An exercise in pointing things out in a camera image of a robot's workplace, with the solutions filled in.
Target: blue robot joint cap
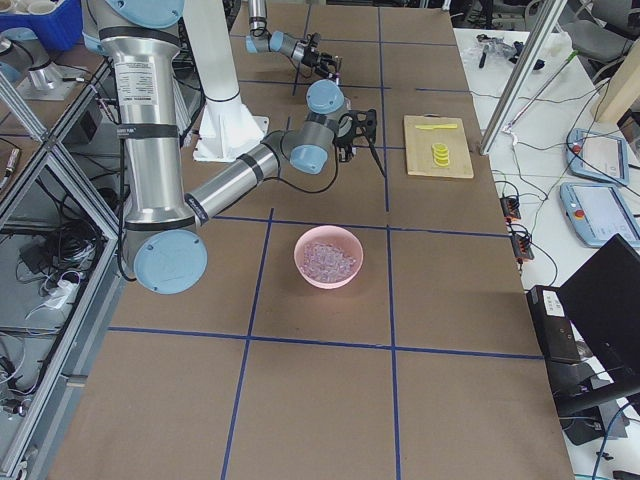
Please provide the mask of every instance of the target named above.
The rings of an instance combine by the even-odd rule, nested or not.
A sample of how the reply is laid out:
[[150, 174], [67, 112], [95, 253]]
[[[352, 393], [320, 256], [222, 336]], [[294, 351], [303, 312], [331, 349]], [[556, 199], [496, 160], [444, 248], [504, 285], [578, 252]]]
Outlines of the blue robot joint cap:
[[344, 104], [344, 95], [340, 87], [331, 80], [318, 80], [309, 87], [307, 106], [309, 110], [327, 115], [338, 110]]

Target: cardboard surface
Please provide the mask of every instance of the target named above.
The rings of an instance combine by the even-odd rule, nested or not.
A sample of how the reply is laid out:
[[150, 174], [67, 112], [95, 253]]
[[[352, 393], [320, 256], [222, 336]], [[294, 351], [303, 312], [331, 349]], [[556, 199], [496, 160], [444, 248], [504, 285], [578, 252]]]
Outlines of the cardboard surface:
[[381, 8], [380, 24], [385, 42], [455, 45], [449, 13], [441, 9]]
[[[470, 94], [450, 91], [467, 87], [448, 16], [269, 4], [269, 22], [345, 52], [352, 108], [379, 109], [388, 177], [359, 148], [321, 195], [268, 181], [202, 230], [211, 260], [192, 291], [128, 285], [114, 325], [138, 332], [109, 334], [51, 480], [571, 478], [488, 158], [471, 155], [473, 180], [405, 171], [404, 115], [462, 118], [469, 149], [480, 141]], [[234, 35], [246, 25], [243, 7]], [[311, 79], [232, 43], [243, 101], [272, 129], [299, 127]], [[187, 190], [224, 168], [190, 156]], [[332, 168], [282, 175], [318, 188]], [[292, 258], [324, 223], [364, 247], [361, 272], [335, 291], [307, 284]]]
[[507, 238], [392, 232], [397, 344], [540, 355]]
[[404, 147], [405, 115], [438, 115], [461, 118], [470, 152], [477, 152], [482, 134], [471, 94], [421, 90], [385, 91], [385, 135], [388, 147]]
[[[429, 125], [457, 125], [454, 129], [420, 129]], [[473, 178], [473, 166], [469, 157], [464, 125], [459, 118], [404, 117], [407, 173], [424, 177]], [[433, 145], [443, 144], [447, 149], [447, 165], [435, 163]]]
[[219, 475], [243, 347], [109, 333], [48, 480]]
[[384, 231], [350, 229], [360, 240], [364, 263], [342, 288], [322, 290], [298, 272], [293, 249], [312, 226], [272, 226], [254, 333], [347, 343], [389, 345], [387, 240]]
[[506, 235], [489, 158], [472, 154], [471, 161], [472, 180], [409, 176], [404, 150], [388, 150], [389, 224]]
[[251, 348], [227, 478], [395, 478], [386, 352]]
[[469, 90], [458, 47], [385, 43], [382, 57], [385, 87]]
[[544, 362], [398, 353], [402, 478], [573, 477]]
[[138, 283], [128, 285], [112, 325], [245, 334], [265, 230], [261, 223], [212, 220], [199, 232], [209, 255], [200, 281], [177, 295], [157, 295]]

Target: robotic arm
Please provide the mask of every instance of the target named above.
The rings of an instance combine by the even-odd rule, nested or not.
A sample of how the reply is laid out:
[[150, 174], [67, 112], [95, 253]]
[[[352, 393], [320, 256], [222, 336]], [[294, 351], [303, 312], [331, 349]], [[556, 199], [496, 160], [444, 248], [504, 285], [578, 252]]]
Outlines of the robotic arm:
[[[87, 0], [86, 7], [88, 16], [96, 21], [94, 33], [100, 48], [113, 60], [118, 87], [122, 118], [118, 136], [126, 149], [131, 177], [123, 259], [146, 288], [177, 293], [195, 284], [206, 268], [207, 252], [195, 233], [197, 227], [273, 176], [285, 159], [303, 172], [317, 174], [335, 145], [348, 160], [353, 139], [363, 136], [362, 132], [368, 132], [370, 144], [375, 141], [375, 111], [350, 111], [338, 85], [319, 80], [309, 88], [310, 111], [300, 130], [271, 133], [216, 177], [185, 195], [171, 65], [179, 52], [176, 22], [182, 8], [190, 37], [190, 26], [198, 22], [194, 17], [211, 23], [217, 20], [219, 25], [215, 26], [224, 28], [227, 44], [228, 36], [220, 1], [189, 0], [186, 6], [183, 0], [158, 3], [163, 8], [156, 5], [153, 21], [147, 0], [129, 0], [124, 7], [116, 0]], [[92, 38], [89, 43], [95, 47], [97, 40]], [[201, 50], [194, 51], [194, 56], [202, 77], [206, 73], [200, 61], [202, 50], [211, 50], [211, 45], [198, 48]], [[206, 64], [214, 75], [222, 72], [217, 76], [222, 83], [227, 83], [225, 72], [235, 79], [233, 63], [229, 68], [226, 60], [219, 68]], [[202, 83], [209, 100], [212, 95], [221, 95], [211, 78]]]
[[296, 65], [306, 65], [322, 78], [337, 80], [340, 75], [340, 59], [318, 50], [320, 34], [307, 35], [297, 40], [288, 33], [267, 29], [267, 5], [265, 0], [249, 0], [249, 35], [246, 46], [249, 53], [279, 52]]

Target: metal pole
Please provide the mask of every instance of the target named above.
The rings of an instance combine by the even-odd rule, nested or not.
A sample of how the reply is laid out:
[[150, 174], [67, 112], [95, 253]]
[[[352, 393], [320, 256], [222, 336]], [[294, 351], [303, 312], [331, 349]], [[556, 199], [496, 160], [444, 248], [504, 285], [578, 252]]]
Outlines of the metal pole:
[[518, 98], [520, 89], [533, 70], [533, 65], [538, 58], [538, 53], [542, 48], [542, 44], [547, 39], [549, 33], [553, 30], [553, 27], [558, 21], [558, 17], [560, 17], [560, 13], [562, 13], [562, 9], [566, 3], [567, 0], [546, 0], [542, 3], [542, 10], [538, 21], [529, 35], [522, 55], [520, 56], [518, 63], [516, 63], [511, 77], [509, 77], [504, 93], [502, 94], [502, 97], [500, 97], [498, 106], [496, 107], [495, 112], [493, 112], [493, 116], [491, 117], [487, 130], [482, 138], [480, 152], [483, 155], [486, 155], [489, 152], [493, 142], [498, 136], [498, 133], [500, 133], [507, 115], [509, 114], [509, 110], [513, 106], [513, 102]]

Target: power adapter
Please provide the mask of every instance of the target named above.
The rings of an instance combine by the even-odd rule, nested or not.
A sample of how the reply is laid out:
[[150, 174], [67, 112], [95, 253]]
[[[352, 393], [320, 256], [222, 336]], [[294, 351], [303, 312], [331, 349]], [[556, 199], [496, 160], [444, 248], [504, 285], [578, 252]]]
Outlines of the power adapter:
[[69, 303], [71, 295], [77, 288], [77, 283], [65, 279], [58, 280], [58, 286], [49, 290], [49, 296], [42, 306], [55, 310], [61, 309]]
[[500, 207], [502, 207], [502, 214], [504, 215], [504, 219], [507, 223], [511, 223], [522, 218], [520, 215], [520, 201], [517, 196], [505, 197], [503, 195], [500, 198]]
[[535, 258], [531, 248], [531, 239], [524, 232], [511, 231], [511, 247], [518, 263], [528, 262]]

